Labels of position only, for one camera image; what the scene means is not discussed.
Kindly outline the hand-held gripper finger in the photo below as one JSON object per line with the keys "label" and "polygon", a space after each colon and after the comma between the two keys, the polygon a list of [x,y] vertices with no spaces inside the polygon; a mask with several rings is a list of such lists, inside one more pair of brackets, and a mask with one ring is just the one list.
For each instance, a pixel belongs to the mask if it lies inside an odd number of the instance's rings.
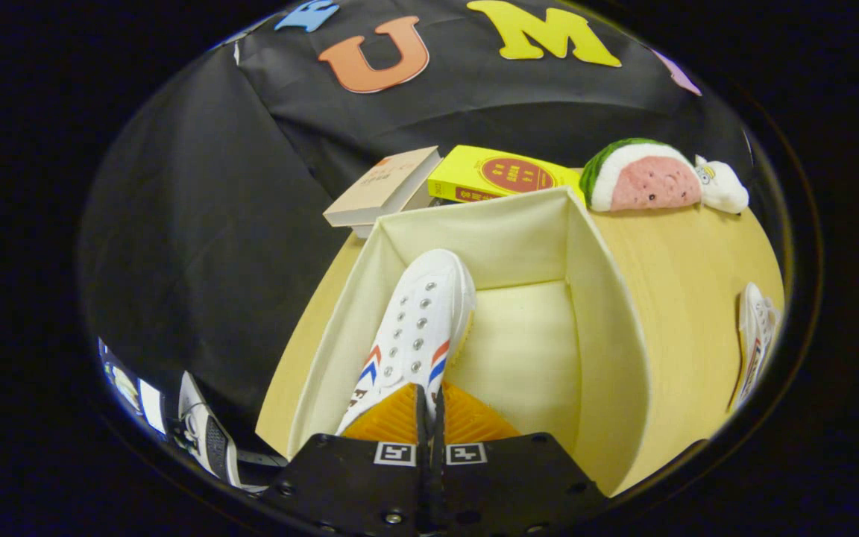
{"label": "hand-held gripper finger", "polygon": [[452,442],[440,390],[432,443],[432,534],[552,536],[603,513],[599,486],[547,432]]}
{"label": "hand-held gripper finger", "polygon": [[429,462],[426,401],[415,390],[413,442],[314,434],[259,498],[262,508],[318,536],[416,536]]}

